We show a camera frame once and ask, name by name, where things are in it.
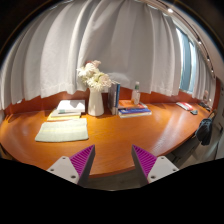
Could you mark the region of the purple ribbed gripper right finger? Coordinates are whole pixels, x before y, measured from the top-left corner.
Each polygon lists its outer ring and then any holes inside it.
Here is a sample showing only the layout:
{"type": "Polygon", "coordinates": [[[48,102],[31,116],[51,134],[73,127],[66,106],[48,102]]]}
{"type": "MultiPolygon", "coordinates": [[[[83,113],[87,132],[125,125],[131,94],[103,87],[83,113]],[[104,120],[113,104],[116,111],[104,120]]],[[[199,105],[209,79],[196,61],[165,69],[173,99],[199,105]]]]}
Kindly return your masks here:
{"type": "Polygon", "coordinates": [[[139,146],[133,145],[131,154],[141,186],[178,171],[165,156],[156,157],[139,146]]]}

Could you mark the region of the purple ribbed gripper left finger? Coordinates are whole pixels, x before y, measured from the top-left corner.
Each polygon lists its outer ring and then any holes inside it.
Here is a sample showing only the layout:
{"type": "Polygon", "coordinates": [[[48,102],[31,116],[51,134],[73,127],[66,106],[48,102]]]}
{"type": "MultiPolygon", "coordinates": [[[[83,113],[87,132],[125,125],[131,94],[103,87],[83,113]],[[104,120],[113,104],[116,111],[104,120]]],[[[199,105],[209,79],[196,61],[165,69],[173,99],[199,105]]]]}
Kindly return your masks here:
{"type": "Polygon", "coordinates": [[[91,145],[70,157],[60,157],[47,171],[84,187],[88,182],[94,157],[95,146],[91,145]]]}

